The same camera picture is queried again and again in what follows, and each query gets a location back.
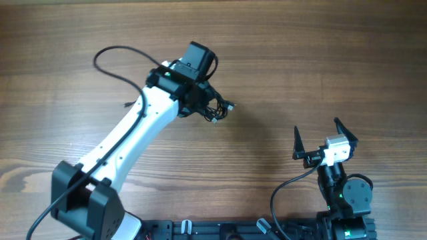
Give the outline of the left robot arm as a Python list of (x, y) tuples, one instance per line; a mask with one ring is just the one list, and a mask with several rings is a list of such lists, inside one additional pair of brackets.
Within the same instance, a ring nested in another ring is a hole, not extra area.
[(47, 213), (79, 234), (79, 239), (151, 239), (153, 230), (129, 213), (119, 192), (132, 167), (152, 140), (176, 118), (199, 113), (213, 123), (232, 103), (209, 84), (218, 57), (192, 41), (184, 56), (157, 63), (127, 103), (126, 116), (92, 151), (52, 172)]

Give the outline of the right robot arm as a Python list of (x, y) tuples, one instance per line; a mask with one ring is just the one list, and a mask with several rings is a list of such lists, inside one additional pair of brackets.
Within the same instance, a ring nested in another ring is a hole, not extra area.
[(325, 139), (315, 151), (306, 151), (300, 132), (294, 128), (293, 159), (301, 159), (304, 168), (318, 173), (318, 186), (326, 201), (327, 211), (316, 215), (320, 239), (377, 239), (371, 214), (373, 182), (367, 176), (347, 174), (343, 163), (354, 156), (358, 138), (336, 117), (337, 134)]

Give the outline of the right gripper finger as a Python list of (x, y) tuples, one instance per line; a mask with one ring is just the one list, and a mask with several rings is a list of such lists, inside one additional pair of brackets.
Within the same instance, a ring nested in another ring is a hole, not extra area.
[(294, 160), (304, 158), (305, 149), (298, 127), (294, 127), (294, 148), (292, 158)]
[(344, 126), (344, 124), (339, 120), (338, 117), (334, 118), (334, 123), (336, 124), (336, 129), (338, 133), (345, 135), (351, 147), (356, 147), (358, 144), (358, 138)]

